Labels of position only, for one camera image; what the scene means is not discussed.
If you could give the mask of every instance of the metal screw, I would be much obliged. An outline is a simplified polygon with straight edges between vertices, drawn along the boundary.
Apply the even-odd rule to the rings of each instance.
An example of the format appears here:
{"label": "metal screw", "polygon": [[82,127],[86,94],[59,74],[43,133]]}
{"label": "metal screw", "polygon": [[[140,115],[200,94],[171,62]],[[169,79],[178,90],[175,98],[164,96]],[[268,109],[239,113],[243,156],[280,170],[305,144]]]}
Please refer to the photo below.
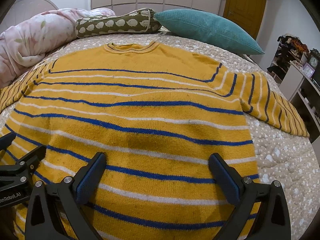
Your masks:
{"label": "metal screw", "polygon": [[70,183],[72,181],[72,178],[71,177],[65,177],[64,179],[63,179],[63,182],[64,183]]}
{"label": "metal screw", "polygon": [[277,181],[277,180],[275,180],[273,182],[273,184],[275,184],[276,187],[280,187],[281,186],[281,183],[279,181]]}
{"label": "metal screw", "polygon": [[36,187],[40,187],[42,185],[42,181],[41,180],[38,180],[37,182],[36,182]]}
{"label": "metal screw", "polygon": [[252,182],[252,179],[249,178],[249,177],[244,177],[243,178],[243,181],[246,183],[246,184],[250,184]]}

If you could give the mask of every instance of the sweater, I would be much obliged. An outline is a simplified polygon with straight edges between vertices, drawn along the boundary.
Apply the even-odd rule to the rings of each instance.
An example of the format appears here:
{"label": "sweater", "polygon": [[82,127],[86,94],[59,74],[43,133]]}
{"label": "sweater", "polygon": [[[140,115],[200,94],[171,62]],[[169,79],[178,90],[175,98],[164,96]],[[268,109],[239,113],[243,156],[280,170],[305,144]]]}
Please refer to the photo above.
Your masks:
{"label": "sweater", "polygon": [[[44,63],[1,90],[1,110],[17,101],[1,132],[17,137],[2,163],[46,145],[34,182],[48,184],[73,176],[96,152],[106,154],[98,189],[83,206],[104,239],[212,239],[234,207],[209,171],[209,156],[217,152],[259,181],[244,113],[308,136],[262,73],[232,73],[207,56],[156,42],[111,43]],[[24,239],[27,209],[15,209]],[[258,209],[256,203],[242,237]]]}

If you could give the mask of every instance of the bed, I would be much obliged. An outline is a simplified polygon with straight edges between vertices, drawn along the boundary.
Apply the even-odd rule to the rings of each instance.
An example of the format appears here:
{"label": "bed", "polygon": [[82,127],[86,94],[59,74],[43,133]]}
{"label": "bed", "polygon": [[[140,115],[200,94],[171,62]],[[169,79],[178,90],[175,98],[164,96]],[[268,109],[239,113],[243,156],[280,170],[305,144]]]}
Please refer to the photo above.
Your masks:
{"label": "bed", "polygon": [[[258,65],[218,47],[176,37],[167,31],[156,34],[113,34],[78,39],[50,54],[47,60],[54,61],[68,53],[110,42],[147,45],[153,40],[207,55],[223,63],[235,73],[260,71],[267,78],[271,90],[281,93],[272,77],[263,72]],[[0,129],[3,128],[14,108],[15,104],[2,111]],[[316,215],[320,202],[320,169],[311,143],[308,138],[282,132],[247,114],[246,120],[255,146],[260,181],[271,183],[277,179],[281,182],[290,213],[292,240],[299,239]]]}

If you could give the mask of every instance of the pink floral blanket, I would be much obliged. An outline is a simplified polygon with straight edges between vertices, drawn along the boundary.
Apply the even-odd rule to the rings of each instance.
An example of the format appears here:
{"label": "pink floral blanket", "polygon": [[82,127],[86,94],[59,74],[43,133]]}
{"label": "pink floral blanket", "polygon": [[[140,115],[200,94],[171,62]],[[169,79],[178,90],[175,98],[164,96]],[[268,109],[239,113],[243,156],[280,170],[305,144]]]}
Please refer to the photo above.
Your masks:
{"label": "pink floral blanket", "polygon": [[76,21],[95,15],[115,16],[108,8],[64,8],[33,16],[0,34],[0,88],[8,86],[46,52],[76,39]]}

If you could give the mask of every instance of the wooden door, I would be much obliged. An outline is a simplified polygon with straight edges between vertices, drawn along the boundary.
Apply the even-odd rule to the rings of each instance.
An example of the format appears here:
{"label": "wooden door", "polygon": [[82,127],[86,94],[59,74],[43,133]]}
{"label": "wooden door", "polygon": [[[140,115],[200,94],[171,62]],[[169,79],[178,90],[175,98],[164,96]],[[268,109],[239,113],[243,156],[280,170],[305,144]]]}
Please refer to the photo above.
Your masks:
{"label": "wooden door", "polygon": [[227,0],[223,17],[238,24],[256,39],[265,6],[266,0]]}

